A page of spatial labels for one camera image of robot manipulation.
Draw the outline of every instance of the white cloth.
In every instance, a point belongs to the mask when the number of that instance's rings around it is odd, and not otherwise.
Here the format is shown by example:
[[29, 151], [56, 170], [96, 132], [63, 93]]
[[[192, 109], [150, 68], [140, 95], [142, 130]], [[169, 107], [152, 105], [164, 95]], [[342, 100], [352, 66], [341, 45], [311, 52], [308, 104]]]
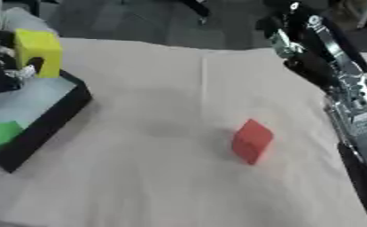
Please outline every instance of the white cloth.
[[17, 28], [56, 33], [47, 26], [44, 20], [31, 15], [22, 8], [14, 7], [3, 12], [2, 0], [0, 0], [0, 29], [15, 31]]
[[[323, 95], [272, 50], [63, 39], [94, 101], [16, 173], [0, 220], [48, 227], [367, 227]], [[247, 119], [275, 139], [230, 150]]]

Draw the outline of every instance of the floor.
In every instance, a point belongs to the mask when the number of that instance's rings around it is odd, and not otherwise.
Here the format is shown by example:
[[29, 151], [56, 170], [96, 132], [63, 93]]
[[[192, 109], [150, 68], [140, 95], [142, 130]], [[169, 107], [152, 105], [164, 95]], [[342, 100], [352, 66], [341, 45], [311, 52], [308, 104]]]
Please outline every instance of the floor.
[[[42, 4], [42, 17], [64, 37], [134, 40], [204, 49], [247, 50], [269, 46], [255, 31], [268, 13], [262, 0], [207, 0], [212, 12], [206, 25], [177, 0], [63, 0]], [[327, 1], [302, 1], [326, 9]], [[367, 51], [367, 29], [348, 37]]]

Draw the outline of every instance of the robotic hand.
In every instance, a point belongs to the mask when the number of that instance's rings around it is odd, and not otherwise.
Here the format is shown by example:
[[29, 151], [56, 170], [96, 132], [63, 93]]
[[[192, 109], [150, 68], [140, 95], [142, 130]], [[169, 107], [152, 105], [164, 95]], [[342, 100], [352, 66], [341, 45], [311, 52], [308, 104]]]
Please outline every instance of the robotic hand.
[[367, 62], [336, 25], [300, 2], [282, 5], [257, 29], [287, 68], [325, 92], [338, 150], [367, 211]]
[[43, 59], [33, 58], [26, 67], [17, 70], [15, 59], [3, 51], [13, 47], [14, 33], [0, 31], [0, 93], [19, 90], [23, 82], [37, 74], [43, 65]]

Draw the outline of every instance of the screw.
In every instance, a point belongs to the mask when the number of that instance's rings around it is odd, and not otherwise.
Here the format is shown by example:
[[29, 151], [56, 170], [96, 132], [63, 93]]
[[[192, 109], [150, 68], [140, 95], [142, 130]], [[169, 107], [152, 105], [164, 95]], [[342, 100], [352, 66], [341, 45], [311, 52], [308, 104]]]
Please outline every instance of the screw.
[[320, 17], [316, 16], [316, 15], [313, 15], [309, 18], [308, 20], [309, 24], [311, 25], [316, 25], [320, 22]]
[[293, 4], [290, 5], [290, 9], [292, 11], [294, 11], [294, 10], [298, 9], [298, 6], [300, 6], [300, 3], [295, 2], [295, 3], [293, 3]]

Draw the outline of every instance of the black tray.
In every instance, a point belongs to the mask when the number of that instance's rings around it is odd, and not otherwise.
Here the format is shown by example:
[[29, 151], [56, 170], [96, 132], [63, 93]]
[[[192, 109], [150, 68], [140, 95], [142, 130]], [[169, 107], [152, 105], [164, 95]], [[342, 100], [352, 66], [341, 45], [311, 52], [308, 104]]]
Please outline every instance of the black tray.
[[92, 99], [83, 81], [62, 70], [59, 78], [36, 78], [32, 84], [14, 92], [0, 95], [0, 117], [11, 114], [12, 118], [22, 118], [27, 125], [9, 143], [0, 145], [0, 167], [10, 173]]

